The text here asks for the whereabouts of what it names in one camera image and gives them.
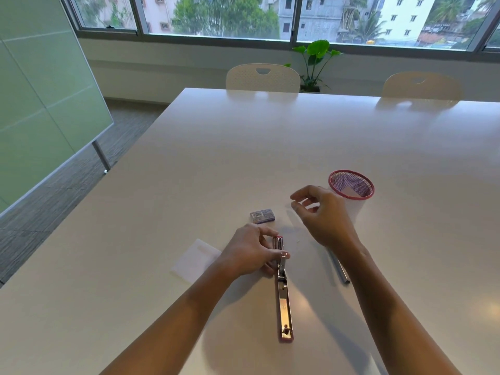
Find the person's left hand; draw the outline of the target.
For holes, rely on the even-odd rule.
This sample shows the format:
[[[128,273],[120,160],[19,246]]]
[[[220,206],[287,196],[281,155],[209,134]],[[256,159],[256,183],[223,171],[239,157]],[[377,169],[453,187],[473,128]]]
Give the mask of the person's left hand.
[[[273,249],[273,238],[278,232],[267,225],[246,224],[236,230],[221,255],[215,260],[214,267],[229,279],[261,271],[270,261],[277,261],[280,252]],[[286,259],[291,254],[284,250]]]

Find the person's right hand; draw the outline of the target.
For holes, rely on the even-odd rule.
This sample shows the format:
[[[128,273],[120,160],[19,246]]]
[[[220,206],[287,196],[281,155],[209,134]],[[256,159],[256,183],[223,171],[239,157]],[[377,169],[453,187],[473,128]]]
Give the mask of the person's right hand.
[[[345,202],[339,195],[320,186],[307,185],[295,191],[290,199],[307,208],[310,208],[310,204],[320,205],[323,230],[310,234],[322,246],[330,248],[339,257],[342,251],[360,247],[361,243],[347,214]]]

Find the pink metal stapler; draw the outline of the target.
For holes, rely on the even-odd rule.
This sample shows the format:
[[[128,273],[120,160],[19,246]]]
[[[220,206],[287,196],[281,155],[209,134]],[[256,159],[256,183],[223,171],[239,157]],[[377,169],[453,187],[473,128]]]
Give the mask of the pink metal stapler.
[[[276,301],[277,301],[277,324],[278,339],[280,342],[291,343],[294,340],[290,295],[285,269],[286,255],[284,254],[284,239],[281,236],[274,237],[273,249],[280,252],[277,260],[277,269],[275,272]]]

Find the person's right forearm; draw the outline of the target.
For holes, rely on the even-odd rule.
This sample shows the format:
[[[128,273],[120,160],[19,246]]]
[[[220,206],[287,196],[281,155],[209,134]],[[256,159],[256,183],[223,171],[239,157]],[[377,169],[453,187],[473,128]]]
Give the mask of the person's right forearm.
[[[358,241],[337,254],[389,375],[462,375]]]

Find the person's left forearm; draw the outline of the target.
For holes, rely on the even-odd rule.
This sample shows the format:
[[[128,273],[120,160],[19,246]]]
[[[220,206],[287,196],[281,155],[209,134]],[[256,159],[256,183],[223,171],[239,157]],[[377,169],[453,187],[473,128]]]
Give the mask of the person's left forearm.
[[[99,375],[178,375],[235,275],[234,263],[218,258]]]

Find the small purple staple box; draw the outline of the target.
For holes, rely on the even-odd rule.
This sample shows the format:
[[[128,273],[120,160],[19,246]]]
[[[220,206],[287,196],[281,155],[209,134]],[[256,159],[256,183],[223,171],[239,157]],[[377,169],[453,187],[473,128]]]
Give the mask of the small purple staple box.
[[[250,212],[249,216],[253,224],[262,224],[276,220],[276,216],[270,208]]]

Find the pink mesh pen holder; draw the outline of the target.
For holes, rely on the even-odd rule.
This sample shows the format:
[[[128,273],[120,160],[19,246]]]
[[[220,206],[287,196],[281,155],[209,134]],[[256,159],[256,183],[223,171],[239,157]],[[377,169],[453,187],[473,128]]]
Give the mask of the pink mesh pen holder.
[[[329,175],[328,184],[344,200],[347,214],[354,224],[365,202],[374,195],[372,181],[356,171],[336,170]]]

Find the silver metal pen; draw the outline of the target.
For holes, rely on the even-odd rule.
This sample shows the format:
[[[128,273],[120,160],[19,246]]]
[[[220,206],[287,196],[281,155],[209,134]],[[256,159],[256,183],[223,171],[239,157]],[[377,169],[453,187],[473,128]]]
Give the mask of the silver metal pen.
[[[330,248],[327,248],[327,252],[328,252],[328,254],[333,262],[333,265],[335,267],[335,270],[336,270],[337,276],[339,277],[340,282],[344,285],[350,284],[351,280],[350,280],[345,268],[343,267],[343,265],[341,264],[341,262],[337,258],[337,256],[333,253],[333,251]]]

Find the white paper sheet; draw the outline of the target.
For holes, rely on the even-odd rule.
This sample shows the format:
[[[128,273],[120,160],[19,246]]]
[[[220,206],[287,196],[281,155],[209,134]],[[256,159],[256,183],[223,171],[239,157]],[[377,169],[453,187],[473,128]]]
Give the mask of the white paper sheet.
[[[220,250],[197,239],[178,259],[171,268],[171,272],[184,281],[193,284],[221,253]]]

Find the white plastic chair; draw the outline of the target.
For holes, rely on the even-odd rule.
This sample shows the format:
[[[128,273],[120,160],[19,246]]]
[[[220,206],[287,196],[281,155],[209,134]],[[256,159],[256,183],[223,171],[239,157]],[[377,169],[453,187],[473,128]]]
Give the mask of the white plastic chair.
[[[229,70],[227,90],[299,93],[300,75],[285,65],[270,63],[241,64]]]
[[[405,71],[391,75],[384,83],[383,98],[459,101],[464,92],[458,80],[444,74]]]

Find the green potted plant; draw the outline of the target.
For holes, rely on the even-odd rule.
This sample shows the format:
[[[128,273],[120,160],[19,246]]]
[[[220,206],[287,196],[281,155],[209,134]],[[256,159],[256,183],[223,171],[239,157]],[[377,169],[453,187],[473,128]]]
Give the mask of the green potted plant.
[[[321,86],[330,88],[321,79],[321,74],[333,57],[343,54],[341,51],[330,49],[330,43],[325,39],[313,41],[308,45],[295,46],[291,50],[299,53],[305,63],[306,75],[300,75],[301,93],[320,93]]]

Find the green glass board on stand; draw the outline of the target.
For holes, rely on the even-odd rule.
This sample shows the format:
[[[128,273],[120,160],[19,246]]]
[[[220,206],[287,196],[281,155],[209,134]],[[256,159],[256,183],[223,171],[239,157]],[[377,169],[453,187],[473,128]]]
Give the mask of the green glass board on stand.
[[[61,0],[0,0],[0,217],[113,124]]]

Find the window with grey frame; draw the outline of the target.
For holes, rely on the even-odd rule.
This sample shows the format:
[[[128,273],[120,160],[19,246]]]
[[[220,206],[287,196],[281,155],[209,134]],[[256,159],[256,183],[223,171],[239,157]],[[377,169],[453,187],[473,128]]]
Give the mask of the window with grey frame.
[[[500,51],[500,0],[62,0],[81,34]]]

